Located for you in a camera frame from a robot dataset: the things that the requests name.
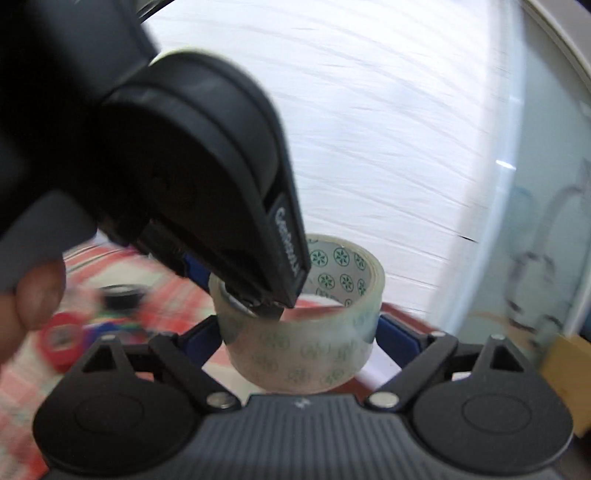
clear packing tape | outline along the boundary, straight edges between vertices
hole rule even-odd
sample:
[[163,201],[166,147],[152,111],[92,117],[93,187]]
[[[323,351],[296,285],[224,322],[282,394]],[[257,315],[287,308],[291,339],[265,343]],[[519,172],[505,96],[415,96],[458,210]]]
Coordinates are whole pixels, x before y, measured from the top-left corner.
[[331,390],[357,374],[372,351],[384,292],[381,264],[367,250],[331,236],[308,235],[308,248],[312,267],[302,293],[342,307],[296,308],[274,322],[242,307],[214,275],[209,282],[232,365],[274,393]]

green printed pattern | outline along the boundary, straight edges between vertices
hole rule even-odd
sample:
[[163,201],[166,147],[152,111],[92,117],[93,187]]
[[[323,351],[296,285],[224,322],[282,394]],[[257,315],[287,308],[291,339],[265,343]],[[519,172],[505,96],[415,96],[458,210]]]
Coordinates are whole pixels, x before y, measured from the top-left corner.
[[310,252],[312,271],[306,293],[337,300],[346,307],[365,295],[371,275],[361,255],[332,242],[316,240],[309,244],[314,250]]

human hand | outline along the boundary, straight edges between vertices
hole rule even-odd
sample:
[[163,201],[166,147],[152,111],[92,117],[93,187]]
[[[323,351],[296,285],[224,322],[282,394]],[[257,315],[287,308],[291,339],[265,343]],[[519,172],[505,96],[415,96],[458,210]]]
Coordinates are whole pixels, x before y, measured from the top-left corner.
[[29,331],[51,318],[65,288],[66,266],[59,259],[33,268],[14,292],[0,294],[0,365],[17,352]]

